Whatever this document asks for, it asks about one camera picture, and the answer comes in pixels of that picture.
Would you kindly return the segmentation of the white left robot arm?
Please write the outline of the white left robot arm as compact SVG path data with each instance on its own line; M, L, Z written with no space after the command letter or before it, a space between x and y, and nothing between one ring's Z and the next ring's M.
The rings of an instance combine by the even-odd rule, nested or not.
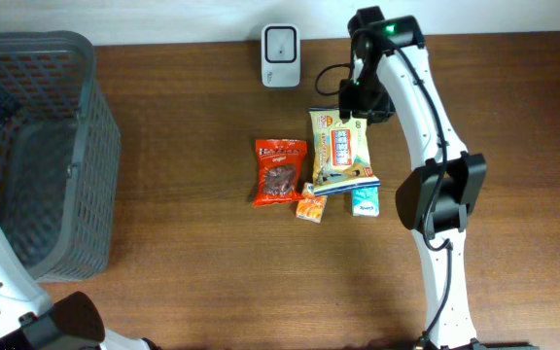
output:
M143 349L148 338L107 329L91 299L75 292L52 301L29 275L0 227L0 349Z

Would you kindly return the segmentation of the green Kleenex tissue pack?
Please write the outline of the green Kleenex tissue pack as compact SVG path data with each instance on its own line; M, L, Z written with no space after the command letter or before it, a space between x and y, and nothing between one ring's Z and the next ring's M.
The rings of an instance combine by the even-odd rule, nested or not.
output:
M379 215L378 187L353 190L352 215L363 217L377 217Z

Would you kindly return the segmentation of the grey plastic basket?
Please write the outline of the grey plastic basket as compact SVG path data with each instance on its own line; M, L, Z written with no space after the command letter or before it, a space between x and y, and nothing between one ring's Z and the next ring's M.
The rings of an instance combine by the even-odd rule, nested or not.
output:
M121 134L72 31L0 33L0 227L40 282L107 266Z

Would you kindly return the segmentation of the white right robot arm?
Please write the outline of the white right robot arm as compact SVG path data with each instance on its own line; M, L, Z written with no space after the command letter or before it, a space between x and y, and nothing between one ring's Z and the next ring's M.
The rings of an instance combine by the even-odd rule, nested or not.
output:
M426 326L415 349L480 350L468 301L468 221L487 163L456 134L438 96L425 37L413 16L386 18L360 9L347 24L350 75L339 86L343 118L380 123L396 115L411 172L395 194L397 212L417 245L425 285Z

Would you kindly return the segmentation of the red snack bag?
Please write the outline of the red snack bag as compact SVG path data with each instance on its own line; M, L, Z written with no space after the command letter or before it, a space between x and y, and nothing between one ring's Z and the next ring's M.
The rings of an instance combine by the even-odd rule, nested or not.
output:
M305 141L259 139L256 141L256 154L259 173L255 207L303 199L298 191L298 180L307 155Z

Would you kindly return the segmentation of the orange Kleenex tissue pack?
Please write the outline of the orange Kleenex tissue pack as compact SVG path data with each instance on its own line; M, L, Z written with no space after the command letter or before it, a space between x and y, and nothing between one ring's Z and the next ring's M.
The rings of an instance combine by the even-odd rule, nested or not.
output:
M319 224L327 205L326 195L316 196L314 185L305 183L302 188L302 199L297 203L296 217Z

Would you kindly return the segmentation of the white barcode scanner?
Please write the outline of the white barcode scanner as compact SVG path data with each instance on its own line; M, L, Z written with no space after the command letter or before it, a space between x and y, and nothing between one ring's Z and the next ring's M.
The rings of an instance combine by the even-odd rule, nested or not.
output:
M261 31L262 83L295 88L300 83L300 33L289 23L271 23Z

